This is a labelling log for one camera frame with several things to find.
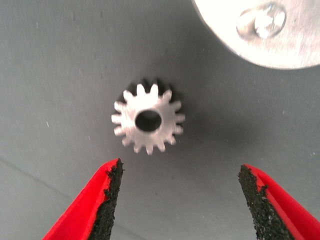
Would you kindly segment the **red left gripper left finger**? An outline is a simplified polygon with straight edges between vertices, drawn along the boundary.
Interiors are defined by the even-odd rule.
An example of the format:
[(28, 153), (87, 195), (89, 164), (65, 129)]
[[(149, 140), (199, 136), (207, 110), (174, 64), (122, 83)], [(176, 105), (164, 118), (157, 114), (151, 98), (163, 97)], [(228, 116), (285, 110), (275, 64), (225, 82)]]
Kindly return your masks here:
[(119, 158), (104, 163), (43, 239), (109, 240), (123, 172)]

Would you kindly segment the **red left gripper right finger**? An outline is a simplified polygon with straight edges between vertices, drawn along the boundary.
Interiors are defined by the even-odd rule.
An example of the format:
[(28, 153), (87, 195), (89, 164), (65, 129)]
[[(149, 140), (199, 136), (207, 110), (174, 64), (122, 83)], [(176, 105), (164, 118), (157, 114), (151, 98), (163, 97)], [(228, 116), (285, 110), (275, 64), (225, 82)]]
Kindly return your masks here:
[(258, 240), (320, 238), (320, 222), (265, 172), (243, 164), (238, 180)]

